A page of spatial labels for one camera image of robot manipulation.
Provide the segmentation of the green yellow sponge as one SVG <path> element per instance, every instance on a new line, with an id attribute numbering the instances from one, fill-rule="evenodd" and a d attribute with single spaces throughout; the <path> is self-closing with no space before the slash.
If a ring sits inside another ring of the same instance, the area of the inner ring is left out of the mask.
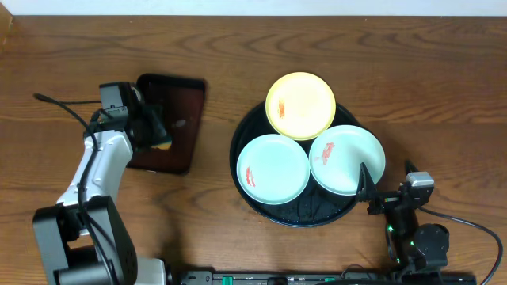
<path id="1" fill-rule="evenodd" d="M 151 147 L 159 150 L 168 150 L 172 145 L 172 137 L 166 130 L 164 115 L 161 106 L 150 106 L 149 119 L 153 129 Z"/>

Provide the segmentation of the mint plate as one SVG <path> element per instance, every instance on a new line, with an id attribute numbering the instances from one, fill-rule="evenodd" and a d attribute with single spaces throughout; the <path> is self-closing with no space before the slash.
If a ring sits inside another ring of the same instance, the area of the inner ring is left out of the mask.
<path id="1" fill-rule="evenodd" d="M 353 125 L 339 125 L 324 131 L 309 152 L 311 173 L 317 183 L 333 194 L 354 196 L 364 163 L 374 183 L 382 177 L 386 156 L 379 140 L 369 131 Z"/>
<path id="2" fill-rule="evenodd" d="M 297 198 L 310 179 L 304 149 L 283 135 L 261 135 L 248 142 L 233 163 L 240 189 L 251 199 L 280 205 Z"/>

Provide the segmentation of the yellow plastic plate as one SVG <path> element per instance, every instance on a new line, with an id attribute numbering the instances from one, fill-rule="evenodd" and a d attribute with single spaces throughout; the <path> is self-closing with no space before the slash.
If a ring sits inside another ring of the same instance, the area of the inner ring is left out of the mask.
<path id="1" fill-rule="evenodd" d="M 275 131 L 296 141 L 314 139 L 334 120 L 335 96 L 319 76 L 307 72 L 286 74 L 270 87 L 265 113 Z"/>

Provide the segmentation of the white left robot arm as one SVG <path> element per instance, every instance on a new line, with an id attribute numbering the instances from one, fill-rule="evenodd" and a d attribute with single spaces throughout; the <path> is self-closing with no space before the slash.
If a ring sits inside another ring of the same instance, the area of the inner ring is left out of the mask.
<path id="1" fill-rule="evenodd" d="M 101 107 L 84 127 L 84 153 L 73 180 L 55 205 L 40 208 L 32 227 L 48 283 L 164 285 L 163 260 L 138 256 L 116 199 L 134 153 L 170 136 L 162 107 L 146 104 L 133 82 L 99 87 Z"/>

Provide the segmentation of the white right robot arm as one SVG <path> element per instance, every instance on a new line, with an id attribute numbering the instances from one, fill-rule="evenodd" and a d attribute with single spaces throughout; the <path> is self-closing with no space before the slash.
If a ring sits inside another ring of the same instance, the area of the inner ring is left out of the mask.
<path id="1" fill-rule="evenodd" d="M 359 184 L 355 200 L 367 202 L 370 215 L 386 219 L 385 236 L 388 252 L 397 266 L 390 275 L 398 283 L 404 276 L 437 274 L 448 264 L 449 232 L 440 224 L 421 225 L 416 210 L 427 204 L 435 182 L 427 172 L 405 162 L 406 178 L 398 190 L 377 190 L 367 166 L 360 164 Z"/>

